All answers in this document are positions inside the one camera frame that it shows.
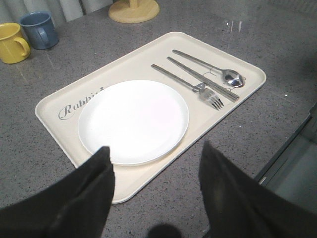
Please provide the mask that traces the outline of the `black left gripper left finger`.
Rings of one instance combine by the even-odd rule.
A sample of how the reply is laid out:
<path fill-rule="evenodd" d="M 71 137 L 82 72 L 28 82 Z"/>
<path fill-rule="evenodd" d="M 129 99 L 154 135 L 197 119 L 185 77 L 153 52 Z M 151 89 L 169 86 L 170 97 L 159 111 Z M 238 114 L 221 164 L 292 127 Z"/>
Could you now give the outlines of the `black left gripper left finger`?
<path fill-rule="evenodd" d="M 42 192 L 0 211 L 2 238 L 99 238 L 115 187 L 108 147 Z"/>

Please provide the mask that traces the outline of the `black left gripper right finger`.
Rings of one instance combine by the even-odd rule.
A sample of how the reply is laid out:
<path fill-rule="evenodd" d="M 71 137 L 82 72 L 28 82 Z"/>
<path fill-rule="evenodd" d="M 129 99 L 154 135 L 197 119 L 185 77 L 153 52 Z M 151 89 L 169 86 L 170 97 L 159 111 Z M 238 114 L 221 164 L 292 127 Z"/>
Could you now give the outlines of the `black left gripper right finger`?
<path fill-rule="evenodd" d="M 243 173 L 209 142 L 199 166 L 211 238 L 315 238 L 317 216 Z"/>

